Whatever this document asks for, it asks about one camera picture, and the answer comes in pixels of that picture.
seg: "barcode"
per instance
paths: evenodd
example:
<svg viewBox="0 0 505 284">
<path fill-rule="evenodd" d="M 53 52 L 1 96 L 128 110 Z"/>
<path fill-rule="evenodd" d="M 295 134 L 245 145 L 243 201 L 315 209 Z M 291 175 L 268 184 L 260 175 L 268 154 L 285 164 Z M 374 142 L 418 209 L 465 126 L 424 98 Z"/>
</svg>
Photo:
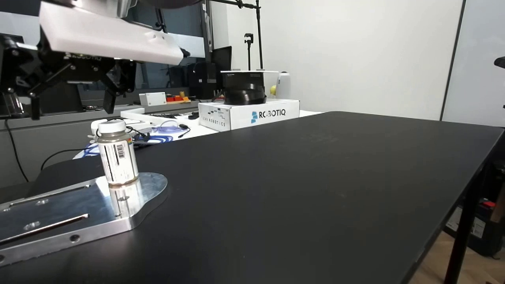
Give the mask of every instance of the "barcode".
<svg viewBox="0 0 505 284">
<path fill-rule="evenodd" d="M 119 158 L 124 158 L 125 157 L 125 151 L 123 149 L 123 145 L 117 145 L 118 149 L 118 157 Z"/>
</svg>

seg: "metal mounting plate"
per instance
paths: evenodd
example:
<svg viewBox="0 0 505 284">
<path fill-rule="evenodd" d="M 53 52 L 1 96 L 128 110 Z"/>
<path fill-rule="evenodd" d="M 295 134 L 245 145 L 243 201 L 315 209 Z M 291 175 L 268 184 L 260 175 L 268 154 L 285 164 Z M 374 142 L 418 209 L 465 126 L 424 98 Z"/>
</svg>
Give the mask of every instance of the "metal mounting plate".
<svg viewBox="0 0 505 284">
<path fill-rule="evenodd" d="M 0 205 L 0 266 L 129 231 L 170 194 L 167 179 L 140 173 L 109 188 L 104 176 Z"/>
</svg>

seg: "white bottle cap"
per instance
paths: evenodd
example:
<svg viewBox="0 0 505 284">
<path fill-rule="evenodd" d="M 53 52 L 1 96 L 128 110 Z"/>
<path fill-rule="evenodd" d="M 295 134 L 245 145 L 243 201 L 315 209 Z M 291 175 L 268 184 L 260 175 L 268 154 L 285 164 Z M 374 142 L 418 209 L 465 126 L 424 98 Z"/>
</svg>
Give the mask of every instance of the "white bottle cap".
<svg viewBox="0 0 505 284">
<path fill-rule="evenodd" d="M 111 120 L 98 124 L 100 133 L 115 133 L 126 130 L 126 123 L 123 120 Z"/>
</svg>

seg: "white small box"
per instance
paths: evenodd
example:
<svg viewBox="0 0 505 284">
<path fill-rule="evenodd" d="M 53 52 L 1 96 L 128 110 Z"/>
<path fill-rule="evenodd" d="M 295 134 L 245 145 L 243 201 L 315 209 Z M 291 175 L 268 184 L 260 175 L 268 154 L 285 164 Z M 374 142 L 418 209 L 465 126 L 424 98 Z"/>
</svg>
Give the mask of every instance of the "white small box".
<svg viewBox="0 0 505 284">
<path fill-rule="evenodd" d="M 300 117 L 300 101 L 267 100 L 265 104 L 232 106 L 199 103 L 200 124 L 217 131 L 228 131 Z"/>
<path fill-rule="evenodd" d="M 140 105 L 143 107 L 161 106 L 167 104 L 165 92 L 147 92 L 138 94 Z"/>
</svg>

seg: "black table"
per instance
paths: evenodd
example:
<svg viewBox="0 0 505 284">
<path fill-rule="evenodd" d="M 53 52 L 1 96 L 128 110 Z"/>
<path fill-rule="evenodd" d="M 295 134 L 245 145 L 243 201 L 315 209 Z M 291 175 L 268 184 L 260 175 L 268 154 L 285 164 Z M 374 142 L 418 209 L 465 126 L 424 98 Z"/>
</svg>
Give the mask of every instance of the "black table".
<svg viewBox="0 0 505 284">
<path fill-rule="evenodd" d="M 173 191 L 139 227 L 0 268 L 0 279 L 405 283 L 468 192 L 455 281 L 479 173 L 501 135 L 333 112 L 142 149 L 140 171 L 166 175 Z M 63 162 L 32 193 L 102 174 L 98 157 Z"/>
</svg>

